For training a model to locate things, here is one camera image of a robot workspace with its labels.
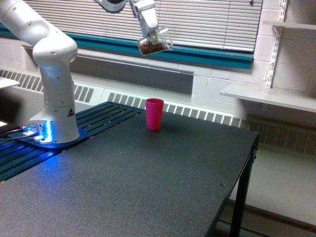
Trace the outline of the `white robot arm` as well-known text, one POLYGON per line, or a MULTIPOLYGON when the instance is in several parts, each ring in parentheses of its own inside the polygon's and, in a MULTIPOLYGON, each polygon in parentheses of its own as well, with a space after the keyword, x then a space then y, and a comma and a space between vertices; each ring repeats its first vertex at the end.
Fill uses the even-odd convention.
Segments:
POLYGON ((33 60, 40 70, 44 96, 43 110, 30 119, 44 123, 45 134, 39 141, 61 144, 78 139, 70 71, 70 63, 78 52, 76 42, 22 0, 2 0, 0 22, 33 47, 33 60))

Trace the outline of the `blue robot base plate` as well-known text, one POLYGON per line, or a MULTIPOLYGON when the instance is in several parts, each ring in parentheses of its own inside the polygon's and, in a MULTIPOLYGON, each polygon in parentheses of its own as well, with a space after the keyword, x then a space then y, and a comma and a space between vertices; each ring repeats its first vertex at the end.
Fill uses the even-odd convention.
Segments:
POLYGON ((32 138, 18 138, 22 135, 22 132, 14 132, 9 134, 9 138, 17 139, 18 141, 33 146, 37 148, 43 148, 43 149, 53 149, 53 150, 65 150, 69 149, 87 139, 87 132, 81 128, 79 128, 79 138, 67 143, 52 143, 52 144, 42 144, 32 138))

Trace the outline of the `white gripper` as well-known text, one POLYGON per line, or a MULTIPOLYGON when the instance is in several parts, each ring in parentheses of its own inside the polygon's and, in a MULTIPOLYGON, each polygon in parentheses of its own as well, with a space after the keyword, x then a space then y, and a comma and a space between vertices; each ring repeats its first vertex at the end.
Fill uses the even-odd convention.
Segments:
POLYGON ((130 0, 129 3, 134 17, 139 21, 142 35, 147 37, 150 34, 151 43, 158 44, 158 20, 154 0, 130 0))

